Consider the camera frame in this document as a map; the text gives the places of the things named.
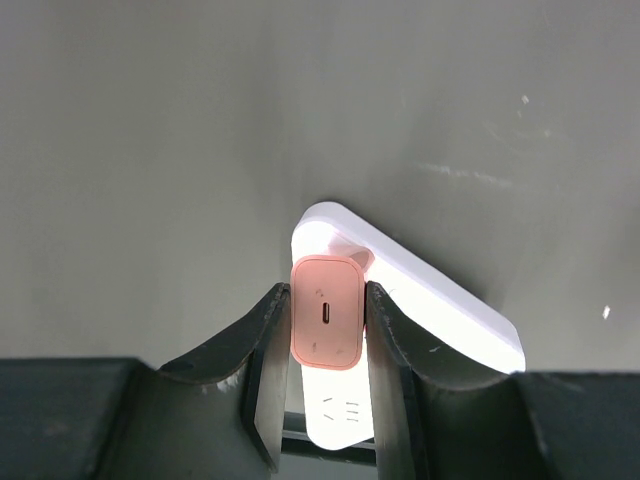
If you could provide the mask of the salmon pink cube charger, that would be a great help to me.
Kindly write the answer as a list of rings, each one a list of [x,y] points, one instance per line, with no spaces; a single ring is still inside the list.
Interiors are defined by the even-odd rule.
[[[306,367],[345,371],[361,358],[366,274],[364,247],[300,258],[291,271],[291,353]]]

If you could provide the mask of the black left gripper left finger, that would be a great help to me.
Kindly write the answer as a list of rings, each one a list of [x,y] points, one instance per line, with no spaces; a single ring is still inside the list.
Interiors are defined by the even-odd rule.
[[[135,358],[1,363],[5,479],[267,479],[278,468],[290,290],[152,368]]]

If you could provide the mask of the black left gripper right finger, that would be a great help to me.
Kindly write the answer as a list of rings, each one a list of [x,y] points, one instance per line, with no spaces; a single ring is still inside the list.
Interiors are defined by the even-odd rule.
[[[506,375],[366,288],[367,355],[382,479],[635,479],[639,376]]]

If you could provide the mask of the white triangular power strip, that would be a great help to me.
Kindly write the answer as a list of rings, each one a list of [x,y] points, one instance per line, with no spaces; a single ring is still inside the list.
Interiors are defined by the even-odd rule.
[[[291,237],[292,263],[353,247],[373,253],[366,281],[379,283],[414,325],[494,370],[525,370],[524,350],[509,320],[339,203],[316,203],[304,212]],[[349,370],[300,364],[306,432],[322,449],[341,450],[374,436],[365,351],[371,331],[364,316],[361,358]]]

